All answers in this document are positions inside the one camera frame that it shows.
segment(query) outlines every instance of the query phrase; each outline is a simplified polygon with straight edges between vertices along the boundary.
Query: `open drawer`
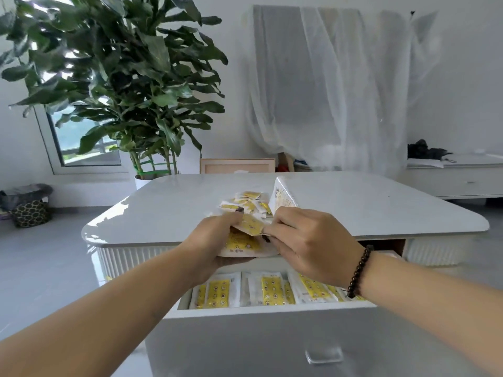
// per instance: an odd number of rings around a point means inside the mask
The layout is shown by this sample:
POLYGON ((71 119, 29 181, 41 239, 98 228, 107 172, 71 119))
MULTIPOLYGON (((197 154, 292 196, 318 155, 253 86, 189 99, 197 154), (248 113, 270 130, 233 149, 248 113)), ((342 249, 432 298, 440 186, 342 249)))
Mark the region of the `open drawer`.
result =
MULTIPOLYGON (((228 273, 236 271, 281 272, 281 274, 285 278, 287 272, 293 271, 293 269, 290 267, 290 265, 288 265, 288 263, 284 258, 282 258, 281 256, 275 256, 269 258, 256 258, 247 263, 225 266, 219 269, 217 273, 228 273)), ((175 304, 175 306, 167 313, 165 319, 375 307, 374 304, 368 301, 351 301, 351 302, 334 302, 334 303, 287 304, 285 306, 256 306, 256 307, 189 310, 191 297, 192 297, 192 290, 187 291, 182 296, 182 298, 177 302, 177 304, 175 304)))

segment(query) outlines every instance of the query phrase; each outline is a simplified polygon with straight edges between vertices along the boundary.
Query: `black trash bag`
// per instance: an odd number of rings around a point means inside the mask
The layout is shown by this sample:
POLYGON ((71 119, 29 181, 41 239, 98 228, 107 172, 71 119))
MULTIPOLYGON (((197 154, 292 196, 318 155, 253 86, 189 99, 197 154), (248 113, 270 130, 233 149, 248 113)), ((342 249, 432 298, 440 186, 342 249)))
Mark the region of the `black trash bag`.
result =
POLYGON ((47 202, 53 189, 47 184, 31 184, 0 191, 0 208, 10 213, 17 227, 31 228, 51 219, 47 202))
POLYGON ((408 159, 430 159, 430 160, 441 160, 442 156, 449 155, 452 152, 448 152, 443 148, 430 148, 426 144, 426 140, 418 140, 415 144, 407 145, 407 158, 408 159))

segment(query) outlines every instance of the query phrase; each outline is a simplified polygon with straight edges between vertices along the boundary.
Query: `patterned basket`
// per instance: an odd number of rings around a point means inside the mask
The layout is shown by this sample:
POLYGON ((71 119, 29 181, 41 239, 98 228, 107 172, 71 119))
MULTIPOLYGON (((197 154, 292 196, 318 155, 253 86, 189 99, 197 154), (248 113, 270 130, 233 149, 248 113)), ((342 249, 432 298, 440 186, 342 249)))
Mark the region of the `patterned basket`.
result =
POLYGON ((23 203, 10 211, 10 217, 18 228, 31 228, 51 220, 47 202, 41 199, 23 203))

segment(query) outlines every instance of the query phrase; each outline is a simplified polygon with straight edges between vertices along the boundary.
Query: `white curtain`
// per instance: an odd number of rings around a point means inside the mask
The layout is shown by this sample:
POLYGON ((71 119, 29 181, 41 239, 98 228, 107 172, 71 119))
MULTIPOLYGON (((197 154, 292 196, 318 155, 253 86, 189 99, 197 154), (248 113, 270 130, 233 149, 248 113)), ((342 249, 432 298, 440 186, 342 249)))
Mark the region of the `white curtain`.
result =
POLYGON ((436 14, 259 6, 248 19, 248 125, 269 153, 394 178, 407 107, 438 57, 436 14))

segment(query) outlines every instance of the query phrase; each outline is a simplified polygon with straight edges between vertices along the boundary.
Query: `white wall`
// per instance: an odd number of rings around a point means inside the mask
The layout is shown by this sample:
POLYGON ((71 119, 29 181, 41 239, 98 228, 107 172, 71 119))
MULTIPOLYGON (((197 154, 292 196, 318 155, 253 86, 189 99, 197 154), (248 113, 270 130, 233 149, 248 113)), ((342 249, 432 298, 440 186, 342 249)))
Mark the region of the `white wall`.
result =
MULTIPOLYGON (((503 141, 500 86, 503 84, 503 0, 194 0, 203 15, 218 15, 223 23, 205 26, 229 58, 215 64, 222 78, 226 113, 215 116, 210 131, 195 132, 204 157, 263 157, 244 125, 247 102, 242 61, 243 19, 252 4, 355 7, 365 11, 392 9, 438 10, 436 31, 443 36, 442 63, 428 78, 424 97, 412 109, 409 139, 456 152, 467 152, 503 141)), ((0 42, 0 49, 5 43, 0 42)), ((21 108, 8 103, 22 99, 24 86, 0 80, 0 189, 29 182, 55 185, 56 206, 113 204, 134 190, 129 179, 106 182, 96 176, 54 176, 34 116, 21 117, 21 108)), ((182 173, 199 171, 199 152, 190 140, 179 159, 182 173)))

